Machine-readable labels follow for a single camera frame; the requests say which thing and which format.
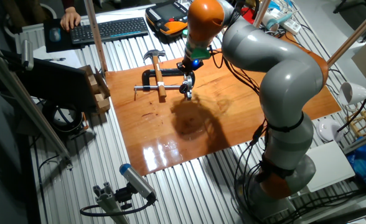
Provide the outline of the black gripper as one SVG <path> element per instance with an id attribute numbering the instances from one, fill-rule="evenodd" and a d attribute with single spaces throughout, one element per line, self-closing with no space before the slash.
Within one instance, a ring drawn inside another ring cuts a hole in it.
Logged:
<path id="1" fill-rule="evenodd" d="M 179 62 L 176 65 L 181 72 L 185 73 L 186 76 L 192 76 L 192 72 L 203 66 L 204 63 L 199 59 L 192 60 L 184 57 L 182 62 Z"/>

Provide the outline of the person's bare hand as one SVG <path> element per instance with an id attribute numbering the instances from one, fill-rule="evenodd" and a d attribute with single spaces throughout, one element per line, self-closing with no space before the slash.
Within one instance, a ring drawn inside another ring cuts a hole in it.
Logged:
<path id="1" fill-rule="evenodd" d="M 70 32 L 74 27 L 78 26 L 81 21 L 81 16 L 74 7 L 68 7 L 65 14 L 62 16 L 60 25 L 63 30 Z"/>

